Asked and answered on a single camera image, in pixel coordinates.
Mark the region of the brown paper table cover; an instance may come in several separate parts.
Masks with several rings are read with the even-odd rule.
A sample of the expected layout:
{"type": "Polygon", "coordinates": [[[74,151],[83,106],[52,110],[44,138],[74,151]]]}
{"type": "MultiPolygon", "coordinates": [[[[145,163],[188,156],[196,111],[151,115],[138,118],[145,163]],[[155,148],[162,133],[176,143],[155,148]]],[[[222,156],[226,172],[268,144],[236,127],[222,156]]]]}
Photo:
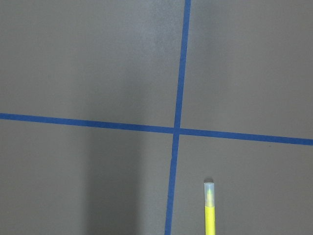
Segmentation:
{"type": "Polygon", "coordinates": [[[310,0],[3,0],[0,232],[313,232],[310,0]]]}

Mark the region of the yellow highlighter pen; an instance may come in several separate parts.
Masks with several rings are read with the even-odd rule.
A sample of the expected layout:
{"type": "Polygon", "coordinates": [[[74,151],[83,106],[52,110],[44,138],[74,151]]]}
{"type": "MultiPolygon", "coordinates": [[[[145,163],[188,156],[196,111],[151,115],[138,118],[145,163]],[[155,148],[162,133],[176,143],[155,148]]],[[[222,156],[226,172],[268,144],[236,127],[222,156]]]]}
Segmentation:
{"type": "Polygon", "coordinates": [[[205,234],[216,234],[215,220],[215,185],[213,182],[204,183],[204,213],[205,213],[205,234]]]}

